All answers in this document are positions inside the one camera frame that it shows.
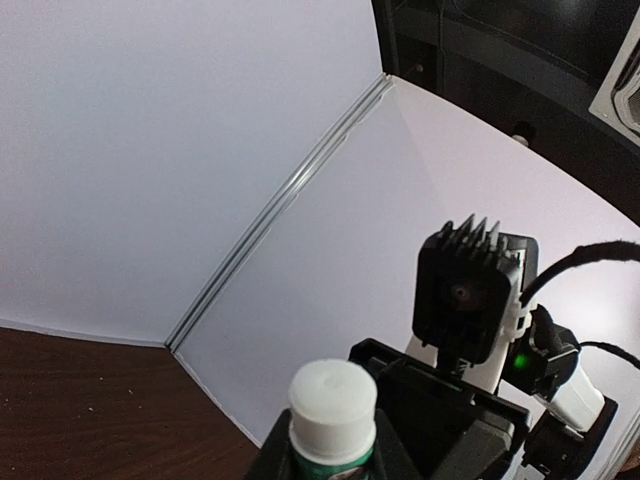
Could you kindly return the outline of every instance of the cable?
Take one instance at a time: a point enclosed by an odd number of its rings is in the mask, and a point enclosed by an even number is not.
[[[614,260],[619,262],[640,262],[640,245],[624,240],[613,242],[595,243],[577,247],[572,254],[558,260],[536,277],[520,295],[520,303],[526,306],[542,287],[554,277],[570,268],[579,267],[588,263],[596,263],[601,260]]]
[[[626,360],[631,365],[633,365],[638,370],[640,370],[640,359],[630,354],[626,350],[623,350],[617,345],[612,345],[611,343],[605,343],[605,342],[582,342],[580,346],[599,348],[600,350],[604,350],[605,352],[609,352],[612,355],[615,355],[617,357],[622,358],[623,360]]]

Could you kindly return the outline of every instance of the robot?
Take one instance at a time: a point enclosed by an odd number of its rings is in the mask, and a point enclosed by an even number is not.
[[[593,386],[575,336],[535,294],[568,268],[640,260],[640,247],[578,247],[538,275],[535,239],[474,222],[447,222],[422,246],[406,352],[366,339],[349,354],[378,387],[373,478],[500,479],[522,447],[522,465],[547,480],[578,478],[617,404]],[[545,407],[533,428],[526,409],[498,396],[500,380]],[[246,480],[295,478],[289,421],[285,410]]]

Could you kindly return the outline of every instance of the white backdrop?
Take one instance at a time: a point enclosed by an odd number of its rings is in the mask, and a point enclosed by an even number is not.
[[[209,393],[263,441],[303,363],[346,357],[374,337],[410,336],[424,239],[471,212],[541,246],[540,268],[579,244],[640,239],[640,229],[546,160],[455,106],[396,80],[272,227],[179,350]],[[640,267],[599,264],[554,280],[538,297],[581,340],[640,353]],[[602,352],[585,368],[621,402],[590,477],[637,416],[640,377]],[[530,398],[504,388],[537,414]]]
[[[380,74],[367,0],[6,0],[0,319],[164,341]]]

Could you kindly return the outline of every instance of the bottle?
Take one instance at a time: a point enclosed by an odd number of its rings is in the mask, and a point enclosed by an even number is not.
[[[296,480],[369,478],[377,395],[373,378],[355,363],[318,360],[298,370],[289,388]]]

